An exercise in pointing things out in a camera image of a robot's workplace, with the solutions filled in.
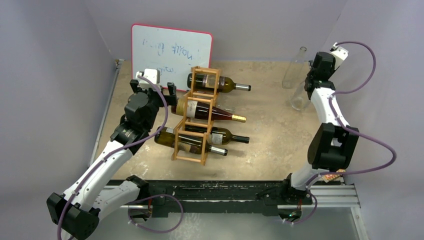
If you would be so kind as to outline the clear round glass bottle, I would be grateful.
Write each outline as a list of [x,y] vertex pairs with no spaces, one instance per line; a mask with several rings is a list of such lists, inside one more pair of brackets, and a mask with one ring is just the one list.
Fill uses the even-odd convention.
[[290,60],[290,63],[285,71],[284,77],[281,81],[283,89],[292,89],[298,82],[302,68],[305,65],[305,56],[307,48],[301,46],[298,53]]

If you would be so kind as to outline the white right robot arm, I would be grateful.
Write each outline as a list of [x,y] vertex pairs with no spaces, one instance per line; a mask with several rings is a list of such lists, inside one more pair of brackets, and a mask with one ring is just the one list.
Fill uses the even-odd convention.
[[315,55],[305,80],[296,91],[314,106],[320,126],[307,150],[307,163],[291,174],[290,184],[281,189],[280,196],[288,204],[300,198],[301,192],[325,173],[345,170],[352,159],[359,137],[350,127],[335,97],[335,85],[330,77],[348,57],[344,48],[320,51]]

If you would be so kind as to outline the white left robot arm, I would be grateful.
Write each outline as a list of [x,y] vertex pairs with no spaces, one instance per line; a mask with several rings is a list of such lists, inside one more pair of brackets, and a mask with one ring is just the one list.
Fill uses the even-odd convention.
[[131,80],[130,86],[133,93],[102,153],[68,189],[47,198],[47,208],[57,226],[59,240],[85,240],[104,217],[121,206],[142,205],[154,198],[148,182],[134,175],[111,191],[103,191],[121,166],[147,140],[159,134],[153,129],[159,109],[177,103],[176,87],[172,82],[167,84],[168,94],[146,77]]

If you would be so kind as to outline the clear square glass bottle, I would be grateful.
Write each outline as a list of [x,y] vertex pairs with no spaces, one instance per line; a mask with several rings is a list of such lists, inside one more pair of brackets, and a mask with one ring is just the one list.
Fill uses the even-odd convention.
[[311,104],[308,98],[308,92],[305,90],[305,81],[301,81],[293,95],[290,97],[289,102],[291,107],[296,111],[304,111]]

